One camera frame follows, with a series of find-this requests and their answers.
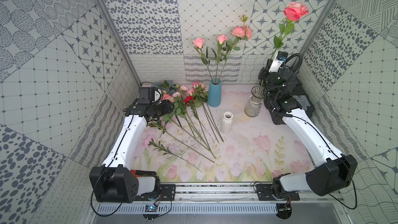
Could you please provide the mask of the large pink rose stem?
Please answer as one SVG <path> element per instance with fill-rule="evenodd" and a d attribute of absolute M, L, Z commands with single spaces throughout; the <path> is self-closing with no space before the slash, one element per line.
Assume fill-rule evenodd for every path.
<path fill-rule="evenodd" d="M 283 19 L 283 22 L 279 24 L 279 34 L 276 34 L 273 38 L 275 50 L 272 52 L 271 57 L 266 60 L 266 66 L 261 68 L 258 75 L 260 87 L 265 88 L 265 81 L 270 73 L 269 68 L 274 68 L 274 63 L 277 65 L 281 64 L 281 62 L 275 62 L 275 60 L 284 45 L 284 40 L 293 32 L 295 23 L 307 16 L 309 11 L 310 9 L 304 5 L 303 2 L 291 2 L 284 9 L 285 18 Z"/>

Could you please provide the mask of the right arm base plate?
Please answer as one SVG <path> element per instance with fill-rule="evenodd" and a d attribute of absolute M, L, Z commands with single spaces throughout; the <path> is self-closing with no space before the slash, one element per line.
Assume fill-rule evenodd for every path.
<path fill-rule="evenodd" d="M 271 184 L 263 184 L 255 182 L 253 185 L 254 191 L 258 196 L 259 201 L 299 201 L 300 196 L 298 192 L 288 193 L 285 198 L 277 198 L 273 195 Z"/>

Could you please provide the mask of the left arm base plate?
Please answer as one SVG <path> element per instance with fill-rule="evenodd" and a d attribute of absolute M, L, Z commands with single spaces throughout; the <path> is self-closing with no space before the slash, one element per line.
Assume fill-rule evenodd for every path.
<path fill-rule="evenodd" d="M 135 201 L 155 201 L 161 198 L 163 201 L 174 201 L 176 194 L 175 184 L 160 184 L 150 193 L 145 193 L 135 198 Z"/>

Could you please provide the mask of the pink peony flower stem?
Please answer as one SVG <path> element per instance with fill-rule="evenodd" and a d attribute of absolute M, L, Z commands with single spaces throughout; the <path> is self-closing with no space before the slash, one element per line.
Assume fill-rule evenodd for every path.
<path fill-rule="evenodd" d="M 237 46 L 237 44 L 241 40 L 249 40 L 252 37 L 252 30 L 250 27 L 246 24 L 248 20 L 248 17 L 246 15 L 243 15 L 241 17 L 241 22 L 243 25 L 241 27 L 236 27 L 232 30 L 231 35 L 232 38 L 228 38 L 228 40 L 224 43 L 224 48 L 223 48 L 223 59 L 220 63 L 222 63 L 222 69 L 221 72 L 218 73 L 218 78 L 221 80 L 222 74 L 225 70 L 225 67 L 227 65 L 227 61 L 231 55 L 232 51 L 239 51 L 240 48 Z"/>

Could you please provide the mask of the pink carnation stem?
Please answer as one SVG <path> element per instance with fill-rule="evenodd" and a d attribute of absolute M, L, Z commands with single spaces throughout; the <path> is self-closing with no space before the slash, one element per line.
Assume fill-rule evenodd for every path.
<path fill-rule="evenodd" d="M 154 150 L 157 150 L 157 151 L 161 152 L 163 155 L 170 155 L 170 156 L 177 157 L 177 158 L 185 161 L 186 163 L 190 164 L 191 166 L 195 167 L 200 172 L 202 172 L 202 170 L 200 170 L 197 166 L 195 166 L 194 164 L 192 164 L 188 160 L 186 160 L 183 157 L 178 156 L 175 153 L 171 152 L 171 150 L 168 147 L 165 147 L 163 144 L 161 144 L 160 141 L 158 143 L 156 143 L 153 139 L 151 139 L 151 141 L 149 142 L 149 146 L 153 146 Z"/>

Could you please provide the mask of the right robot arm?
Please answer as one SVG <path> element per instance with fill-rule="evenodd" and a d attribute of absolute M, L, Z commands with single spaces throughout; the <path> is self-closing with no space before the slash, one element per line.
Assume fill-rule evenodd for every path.
<path fill-rule="evenodd" d="M 304 107 L 291 95 L 299 71 L 281 60 L 267 60 L 260 70 L 264 83 L 263 103 L 274 124 L 286 124 L 300 139 L 310 155 L 314 169 L 300 174 L 282 174 L 273 178 L 272 194 L 277 200 L 287 200 L 298 191 L 312 191 L 318 196 L 331 195 L 355 186 L 353 175 L 358 162 L 335 147 L 312 123 Z"/>

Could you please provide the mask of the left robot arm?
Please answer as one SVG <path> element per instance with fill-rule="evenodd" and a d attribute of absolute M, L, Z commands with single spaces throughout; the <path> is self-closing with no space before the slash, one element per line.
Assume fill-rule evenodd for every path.
<path fill-rule="evenodd" d="M 101 166 L 91 169 L 91 202 L 122 205 L 142 198 L 155 202 L 161 200 L 164 194 L 156 172 L 133 170 L 132 162 L 147 125 L 173 110 L 173 104 L 163 98 L 159 88 L 139 88 L 138 98 L 123 111 L 125 119 L 114 147 Z"/>

